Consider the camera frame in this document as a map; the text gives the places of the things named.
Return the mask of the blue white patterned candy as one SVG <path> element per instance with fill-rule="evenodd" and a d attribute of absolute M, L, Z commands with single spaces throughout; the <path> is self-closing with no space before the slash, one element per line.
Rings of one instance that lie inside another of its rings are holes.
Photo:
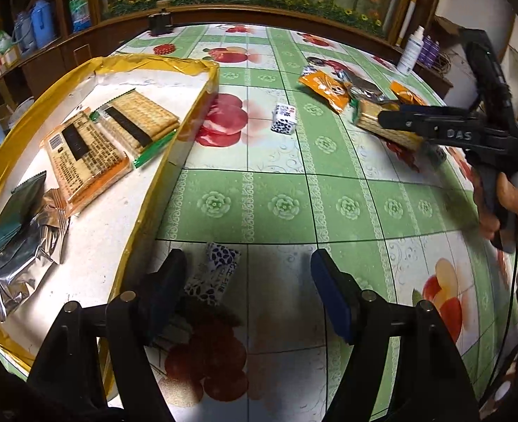
<path fill-rule="evenodd" d="M 219 306 L 240 260 L 239 250 L 218 243 L 208 243 L 204 250 L 204 260 L 188 277 L 184 292 L 208 306 Z"/>

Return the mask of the orange snack bag top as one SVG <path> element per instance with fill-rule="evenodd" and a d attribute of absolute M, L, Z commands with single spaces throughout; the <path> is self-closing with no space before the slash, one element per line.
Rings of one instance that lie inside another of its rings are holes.
<path fill-rule="evenodd" d="M 407 88 L 403 84 L 392 81 L 390 90 L 397 97 L 397 100 L 405 105 L 427 106 L 427 102 L 417 95 L 413 90 Z"/>

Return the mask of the orange snack bag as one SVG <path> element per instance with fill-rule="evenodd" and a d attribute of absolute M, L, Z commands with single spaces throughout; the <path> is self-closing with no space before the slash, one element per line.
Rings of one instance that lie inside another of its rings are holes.
<path fill-rule="evenodd" d="M 350 103 L 350 94 L 342 83 L 330 74 L 312 66 L 304 67 L 299 83 L 326 99 L 336 113 L 343 113 Z"/>
<path fill-rule="evenodd" d="M 403 84 L 392 81 L 390 90 L 397 97 L 397 100 L 405 105 L 427 106 L 427 102 L 417 95 L 413 90 L 407 88 Z"/>

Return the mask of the yellow green-label cracker pack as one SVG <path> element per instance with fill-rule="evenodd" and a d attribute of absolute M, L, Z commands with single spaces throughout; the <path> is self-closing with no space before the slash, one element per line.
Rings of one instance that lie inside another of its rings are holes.
<path fill-rule="evenodd" d="M 392 116 L 389 116 L 388 109 L 368 100 L 359 100 L 353 124 L 411 151 L 417 151 L 423 144 L 423 138 L 409 132 L 396 117 L 394 110 Z"/>

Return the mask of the silver foil snack pack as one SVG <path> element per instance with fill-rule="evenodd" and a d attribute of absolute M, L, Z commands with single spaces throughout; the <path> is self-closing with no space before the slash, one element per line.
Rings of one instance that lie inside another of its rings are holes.
<path fill-rule="evenodd" d="M 372 103 L 382 105 L 392 102 L 392 99 L 386 97 L 384 92 L 375 84 L 367 81 L 351 71 L 344 71 L 343 75 L 348 82 L 348 90 L 351 96 L 370 101 Z"/>

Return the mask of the orange barcode cracker pack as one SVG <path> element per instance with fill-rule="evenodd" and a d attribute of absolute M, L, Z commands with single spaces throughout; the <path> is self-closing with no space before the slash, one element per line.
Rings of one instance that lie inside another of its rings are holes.
<path fill-rule="evenodd" d="M 114 183 L 131 172 L 125 154 L 81 110 L 55 127 L 42 140 L 66 213 L 77 215 Z"/>

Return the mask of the dark green snack pouch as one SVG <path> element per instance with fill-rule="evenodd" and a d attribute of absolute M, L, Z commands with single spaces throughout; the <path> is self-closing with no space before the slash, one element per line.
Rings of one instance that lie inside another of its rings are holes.
<path fill-rule="evenodd" d="M 16 186 L 0 213 L 0 252 L 17 236 L 35 214 L 42 200 L 46 171 Z"/>

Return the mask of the green-edged cracker pack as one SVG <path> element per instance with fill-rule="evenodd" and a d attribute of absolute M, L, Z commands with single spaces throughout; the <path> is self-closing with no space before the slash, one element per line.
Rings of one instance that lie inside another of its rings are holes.
<path fill-rule="evenodd" d="M 154 158 L 175 136 L 179 118 L 137 90 L 128 90 L 89 115 L 98 129 L 122 149 L 134 169 Z"/>

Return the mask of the small blue white candy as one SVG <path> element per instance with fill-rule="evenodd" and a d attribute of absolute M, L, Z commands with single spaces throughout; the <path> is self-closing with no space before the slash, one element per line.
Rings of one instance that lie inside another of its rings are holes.
<path fill-rule="evenodd" d="M 297 125 L 296 107 L 277 103 L 272 111 L 271 130 L 274 133 L 291 135 Z"/>

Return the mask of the white spray bottle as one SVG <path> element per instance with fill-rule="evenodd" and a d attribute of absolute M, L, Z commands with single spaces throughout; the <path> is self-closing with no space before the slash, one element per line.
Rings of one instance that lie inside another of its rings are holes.
<path fill-rule="evenodd" d="M 416 65 L 424 46 L 424 28 L 419 26 L 409 37 L 403 54 L 397 63 L 397 71 L 403 75 L 409 75 Z"/>

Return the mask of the silver foil pack grey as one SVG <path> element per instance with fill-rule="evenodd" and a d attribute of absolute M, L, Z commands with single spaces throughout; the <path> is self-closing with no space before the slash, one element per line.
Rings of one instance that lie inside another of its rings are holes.
<path fill-rule="evenodd" d="M 32 296 L 51 267 L 62 262 L 69 227 L 66 206 L 62 190 L 50 188 L 29 225 L 0 252 L 1 322 Z"/>

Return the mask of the small dark ink bottle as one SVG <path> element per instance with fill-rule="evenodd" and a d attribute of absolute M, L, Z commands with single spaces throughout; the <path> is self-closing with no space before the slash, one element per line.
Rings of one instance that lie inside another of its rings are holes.
<path fill-rule="evenodd" d="M 173 31 L 172 15 L 169 10 L 169 0 L 158 0 L 158 12 L 148 16 L 148 29 L 151 36 L 168 34 Z"/>

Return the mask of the green plastic bottle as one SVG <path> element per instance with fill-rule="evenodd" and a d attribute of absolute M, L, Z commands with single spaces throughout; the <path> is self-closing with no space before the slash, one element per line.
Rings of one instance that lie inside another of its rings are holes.
<path fill-rule="evenodd" d="M 81 32 L 91 27 L 88 0 L 70 0 L 69 9 L 73 32 Z"/>

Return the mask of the grey thermos jug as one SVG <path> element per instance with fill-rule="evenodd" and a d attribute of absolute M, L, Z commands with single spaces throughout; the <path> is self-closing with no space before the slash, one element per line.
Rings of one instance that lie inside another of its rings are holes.
<path fill-rule="evenodd" d="M 15 19 L 13 42 L 23 55 L 35 51 L 36 41 L 30 12 L 19 12 Z"/>

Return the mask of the blue thermos jug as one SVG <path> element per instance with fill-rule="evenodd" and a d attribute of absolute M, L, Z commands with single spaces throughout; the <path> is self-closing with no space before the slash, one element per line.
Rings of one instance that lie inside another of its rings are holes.
<path fill-rule="evenodd" d="M 38 49 L 43 49 L 56 39 L 52 8 L 48 0 L 35 0 L 31 21 Z"/>

